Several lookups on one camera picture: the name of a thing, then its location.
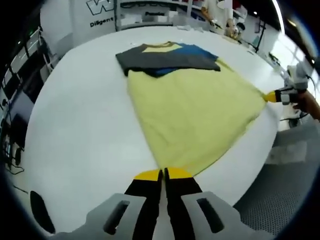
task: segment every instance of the person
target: person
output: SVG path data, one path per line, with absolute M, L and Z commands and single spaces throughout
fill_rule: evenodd
M 242 37 L 242 33 L 246 30 L 246 26 L 242 22 L 238 22 L 236 24 L 236 27 L 238 28 L 239 31 L 235 39 L 237 41 L 240 41 Z
M 293 106 L 293 108 L 308 113 L 313 119 L 320 121 L 320 106 L 314 96 L 309 91 L 306 91 L 300 93 L 298 97 L 301 103 Z
M 210 23 L 211 32 L 216 32 L 215 25 L 218 25 L 229 37 L 233 37 L 237 33 L 232 6 L 233 0 L 204 0 L 201 12 Z

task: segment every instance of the white table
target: white table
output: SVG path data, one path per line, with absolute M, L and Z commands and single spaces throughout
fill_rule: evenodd
M 142 43 L 196 44 L 221 57 L 265 93 L 283 87 L 268 63 L 210 32 L 143 27 L 87 42 L 58 63 L 32 111 L 22 163 L 29 191 L 39 193 L 57 232 L 70 232 L 87 213 L 133 177 L 156 169 L 115 54 Z M 282 105 L 268 103 L 249 130 L 195 179 L 234 205 L 260 172 L 276 136 Z

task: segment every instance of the shelf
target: shelf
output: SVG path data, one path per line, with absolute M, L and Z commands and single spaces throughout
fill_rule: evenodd
M 139 22 L 121 26 L 121 30 L 140 28 L 140 27 L 151 27 L 151 26 L 172 26 L 172 22 Z
M 165 4 L 177 4 L 180 6 L 188 6 L 187 2 L 182 1 L 172 1 L 172 0 L 121 0 L 120 4 L 127 4 L 127 3 L 141 3 L 141 2 L 158 2 L 158 3 L 165 3 Z M 201 10 L 201 6 L 192 5 L 193 9 Z
M 233 12 L 240 18 L 245 19 L 244 15 L 240 12 L 238 12 L 237 10 L 233 9 Z

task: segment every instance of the t-shirt sleeve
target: t-shirt sleeve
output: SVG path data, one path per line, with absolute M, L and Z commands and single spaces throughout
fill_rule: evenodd
M 208 9 L 209 8 L 209 0 L 204 0 L 202 3 L 202 7 Z
M 234 10 L 232 8 L 225 9 L 226 19 L 234 19 Z
M 233 6 L 233 0 L 224 0 L 224 9 L 226 14 L 226 19 L 233 19 L 234 18 L 234 10 L 232 8 Z

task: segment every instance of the fabric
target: fabric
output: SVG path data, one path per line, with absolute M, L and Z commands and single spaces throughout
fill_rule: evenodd
M 220 59 L 217 64 L 221 72 L 178 69 L 160 78 L 129 71 L 128 92 L 160 168 L 200 173 L 232 147 L 264 108 L 258 89 Z
M 220 71 L 220 67 L 215 63 L 217 56 L 196 45 L 175 42 L 142 44 L 118 53 L 116 58 L 126 76 L 129 70 L 143 71 L 153 77 L 186 68 Z
M 227 7 L 224 9 L 218 7 L 219 0 L 204 0 L 202 7 L 208 10 L 209 16 L 212 19 L 217 20 L 217 24 L 222 28 L 226 29 L 227 20 L 233 19 L 234 12 L 232 9 L 232 0 L 227 0 Z M 210 31 L 215 32 L 215 27 L 210 26 Z

